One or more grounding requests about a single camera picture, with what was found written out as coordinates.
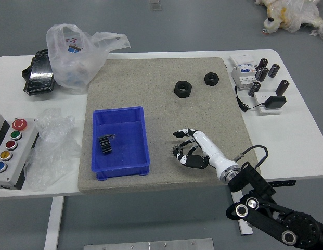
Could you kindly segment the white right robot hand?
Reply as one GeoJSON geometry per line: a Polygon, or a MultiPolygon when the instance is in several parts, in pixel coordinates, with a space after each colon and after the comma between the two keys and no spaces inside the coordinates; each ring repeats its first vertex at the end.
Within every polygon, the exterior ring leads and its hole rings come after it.
{"type": "Polygon", "coordinates": [[[172,153],[183,166],[204,169],[211,165],[217,177],[226,184],[241,171],[239,165],[227,159],[202,131],[188,128],[178,130],[173,135],[189,138],[172,148],[172,153]]]}

